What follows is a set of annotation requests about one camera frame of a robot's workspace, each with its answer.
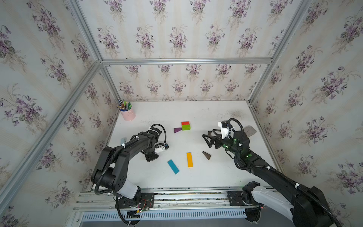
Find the green rectangular block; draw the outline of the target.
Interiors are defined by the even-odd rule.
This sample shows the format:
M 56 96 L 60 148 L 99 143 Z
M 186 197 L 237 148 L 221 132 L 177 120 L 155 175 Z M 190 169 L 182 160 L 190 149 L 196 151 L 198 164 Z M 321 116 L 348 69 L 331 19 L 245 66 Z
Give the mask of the green rectangular block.
M 187 130 L 190 130 L 190 129 L 191 129 L 191 126 L 189 124 L 182 125 L 182 130 L 183 131 L 187 131 Z

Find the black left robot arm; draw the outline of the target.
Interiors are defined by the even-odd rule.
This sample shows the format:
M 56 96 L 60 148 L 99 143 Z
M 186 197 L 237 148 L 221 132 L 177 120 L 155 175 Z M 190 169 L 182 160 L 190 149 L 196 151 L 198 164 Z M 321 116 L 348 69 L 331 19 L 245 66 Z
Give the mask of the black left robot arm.
M 95 184 L 94 193 L 139 200 L 140 187 L 127 179 L 129 162 L 139 153 L 145 156 L 147 162 L 158 159 L 157 149 L 169 148 L 166 142 L 165 127 L 161 124 L 153 124 L 147 131 L 133 135 L 128 142 L 120 146 L 103 148 L 91 175 L 91 182 Z

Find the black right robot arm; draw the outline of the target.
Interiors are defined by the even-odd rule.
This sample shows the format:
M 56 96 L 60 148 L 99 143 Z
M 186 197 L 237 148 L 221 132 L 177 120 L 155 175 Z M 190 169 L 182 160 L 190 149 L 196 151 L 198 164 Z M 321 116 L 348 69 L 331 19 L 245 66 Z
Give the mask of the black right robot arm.
M 223 148 L 238 169 L 257 176 L 278 191 L 273 194 L 252 181 L 243 187 L 243 203 L 267 205 L 296 227 L 341 226 L 320 189 L 292 180 L 250 149 L 250 139 L 237 119 L 219 122 L 218 126 L 218 130 L 212 130 L 212 135 L 202 136 L 208 147 Z

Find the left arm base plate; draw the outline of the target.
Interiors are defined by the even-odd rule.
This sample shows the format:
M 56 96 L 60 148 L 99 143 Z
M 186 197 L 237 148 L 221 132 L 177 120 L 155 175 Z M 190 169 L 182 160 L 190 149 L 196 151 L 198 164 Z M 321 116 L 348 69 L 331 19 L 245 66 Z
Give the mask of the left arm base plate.
M 154 193 L 141 193 L 136 195 L 134 199 L 118 198 L 115 206 L 118 206 L 120 209 L 149 210 L 154 207 L 154 198 Z

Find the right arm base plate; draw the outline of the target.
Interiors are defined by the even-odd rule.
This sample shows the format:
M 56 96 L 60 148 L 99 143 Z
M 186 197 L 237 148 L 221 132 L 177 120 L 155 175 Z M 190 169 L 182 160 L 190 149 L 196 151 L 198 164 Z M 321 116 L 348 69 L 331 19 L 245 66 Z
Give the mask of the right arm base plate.
M 263 206 L 254 199 L 250 191 L 228 191 L 227 197 L 230 206 Z

